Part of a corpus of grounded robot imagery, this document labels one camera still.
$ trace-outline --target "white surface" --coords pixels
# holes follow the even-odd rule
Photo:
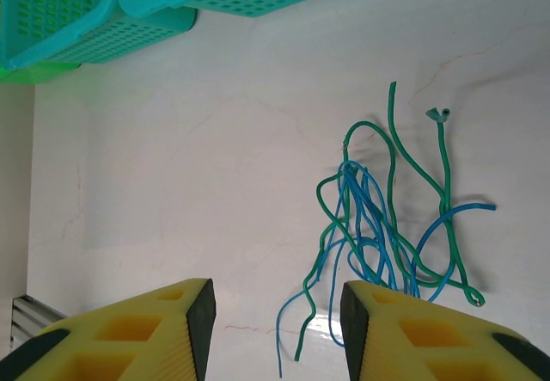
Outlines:
[[[327,219],[315,185],[341,159],[347,128],[397,125],[441,174],[425,110],[448,107],[456,202],[495,213],[457,220],[475,309],[550,350],[550,0],[310,0],[260,19],[201,13],[195,29],[37,88],[30,295],[66,314],[189,277],[212,277],[218,317],[209,379],[275,379],[274,321],[300,286]],[[352,155],[381,181],[382,144]],[[413,240],[437,196],[403,162],[395,199]],[[334,187],[327,190],[334,202]],[[437,235],[430,261],[443,266]],[[327,310],[324,282],[315,291]],[[284,318],[293,352],[305,302]],[[286,379],[346,379],[344,352],[309,331]]]
[[[0,85],[0,358],[9,351],[11,300],[27,289],[33,104],[32,86]]]

